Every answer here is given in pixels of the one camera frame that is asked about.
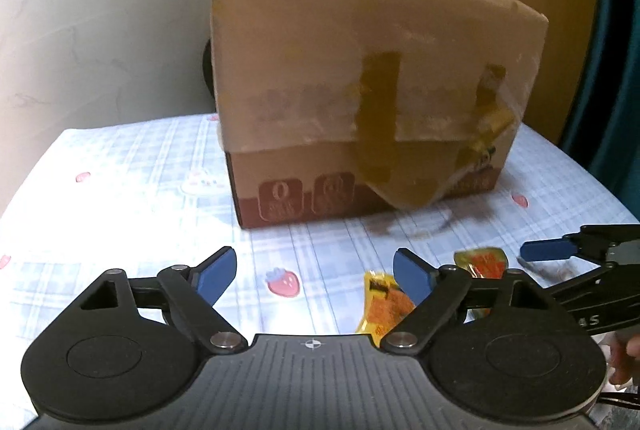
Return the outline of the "right hand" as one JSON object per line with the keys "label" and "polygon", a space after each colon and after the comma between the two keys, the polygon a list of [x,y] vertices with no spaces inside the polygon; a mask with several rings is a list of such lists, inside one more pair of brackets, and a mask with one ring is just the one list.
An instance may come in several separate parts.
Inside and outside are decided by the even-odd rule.
{"label": "right hand", "polygon": [[610,360],[608,364],[612,368],[610,383],[614,386],[626,384],[639,370],[640,336],[634,335],[626,342],[617,336],[608,340],[610,348]]}

